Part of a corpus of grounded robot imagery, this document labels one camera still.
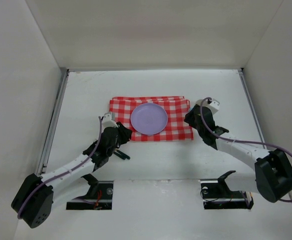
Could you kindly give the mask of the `red checkered cloth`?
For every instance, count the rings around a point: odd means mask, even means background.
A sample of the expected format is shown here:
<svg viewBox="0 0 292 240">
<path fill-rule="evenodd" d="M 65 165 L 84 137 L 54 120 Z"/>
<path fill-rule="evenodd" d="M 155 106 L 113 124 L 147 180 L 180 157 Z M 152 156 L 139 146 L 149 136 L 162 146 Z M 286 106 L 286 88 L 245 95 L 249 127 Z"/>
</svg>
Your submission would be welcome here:
<svg viewBox="0 0 292 240">
<path fill-rule="evenodd" d="M 155 135 L 141 134 L 134 129 L 130 116 L 133 110 L 144 103 L 154 103 L 162 107 L 167 115 L 168 122 L 160 133 Z M 192 141 L 192 128 L 184 122 L 186 113 L 190 110 L 190 101 L 184 96 L 116 96 L 109 101 L 109 111 L 115 114 L 117 122 L 132 130 L 133 142 L 171 142 Z"/>
</svg>

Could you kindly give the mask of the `purple plate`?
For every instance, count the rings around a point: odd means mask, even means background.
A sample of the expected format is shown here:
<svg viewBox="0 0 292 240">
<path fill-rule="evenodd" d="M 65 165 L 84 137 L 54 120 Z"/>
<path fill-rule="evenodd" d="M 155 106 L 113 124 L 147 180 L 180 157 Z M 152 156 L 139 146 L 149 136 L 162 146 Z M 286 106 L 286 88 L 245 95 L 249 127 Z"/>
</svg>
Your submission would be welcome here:
<svg viewBox="0 0 292 240">
<path fill-rule="evenodd" d="M 168 114 L 158 104 L 143 103 L 133 110 L 130 122 L 137 132 L 151 136 L 160 133 L 166 127 Z"/>
</svg>

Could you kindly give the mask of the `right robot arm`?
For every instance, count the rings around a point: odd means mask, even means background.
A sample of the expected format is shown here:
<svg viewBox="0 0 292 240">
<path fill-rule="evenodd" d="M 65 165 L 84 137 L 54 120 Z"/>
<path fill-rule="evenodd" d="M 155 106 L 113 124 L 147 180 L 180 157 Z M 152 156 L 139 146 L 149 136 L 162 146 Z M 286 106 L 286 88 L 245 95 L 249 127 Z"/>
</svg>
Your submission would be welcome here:
<svg viewBox="0 0 292 240">
<path fill-rule="evenodd" d="M 215 124 L 213 115 L 211 103 L 196 104 L 184 121 L 197 130 L 207 146 L 232 156 L 253 171 L 243 174 L 229 170 L 218 177 L 217 189 L 222 197 L 233 192 L 254 192 L 275 203 L 292 191 L 292 165 L 288 159 L 291 153 L 279 146 L 268 150 L 262 142 L 236 139 L 228 129 Z"/>
</svg>

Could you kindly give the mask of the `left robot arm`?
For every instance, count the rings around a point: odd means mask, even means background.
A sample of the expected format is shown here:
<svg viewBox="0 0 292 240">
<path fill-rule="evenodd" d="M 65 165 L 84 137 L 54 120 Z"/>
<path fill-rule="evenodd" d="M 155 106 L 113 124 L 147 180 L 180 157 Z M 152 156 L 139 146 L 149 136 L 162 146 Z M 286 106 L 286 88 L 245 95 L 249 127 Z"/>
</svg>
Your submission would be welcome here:
<svg viewBox="0 0 292 240">
<path fill-rule="evenodd" d="M 98 139 L 76 159 L 46 174 L 28 175 L 11 207 L 30 228 L 41 225 L 59 204 L 85 196 L 96 188 L 92 173 L 103 167 L 121 145 L 131 140 L 132 130 L 118 122 L 100 129 Z"/>
</svg>

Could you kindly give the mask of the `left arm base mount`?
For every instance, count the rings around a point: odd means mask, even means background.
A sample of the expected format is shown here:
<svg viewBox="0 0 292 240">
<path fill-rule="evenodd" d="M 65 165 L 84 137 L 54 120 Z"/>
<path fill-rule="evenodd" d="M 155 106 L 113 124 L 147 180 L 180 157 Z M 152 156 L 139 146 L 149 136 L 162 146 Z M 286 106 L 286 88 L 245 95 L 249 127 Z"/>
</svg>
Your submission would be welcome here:
<svg viewBox="0 0 292 240">
<path fill-rule="evenodd" d="M 68 211 L 112 210 L 114 181 L 99 181 L 93 175 L 82 177 L 89 184 L 87 193 L 67 202 Z"/>
</svg>

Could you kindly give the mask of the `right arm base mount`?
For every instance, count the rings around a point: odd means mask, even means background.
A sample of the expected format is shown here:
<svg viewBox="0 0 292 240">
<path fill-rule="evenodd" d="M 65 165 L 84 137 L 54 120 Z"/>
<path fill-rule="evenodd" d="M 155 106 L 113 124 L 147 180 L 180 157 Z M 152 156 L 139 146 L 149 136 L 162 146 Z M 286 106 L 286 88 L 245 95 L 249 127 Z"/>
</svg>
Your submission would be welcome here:
<svg viewBox="0 0 292 240">
<path fill-rule="evenodd" d="M 229 176 L 233 177 L 235 172 L 231 170 L 218 178 L 200 180 L 200 196 L 205 210 L 252 209 L 252 194 L 242 190 L 232 191 L 225 182 Z"/>
</svg>

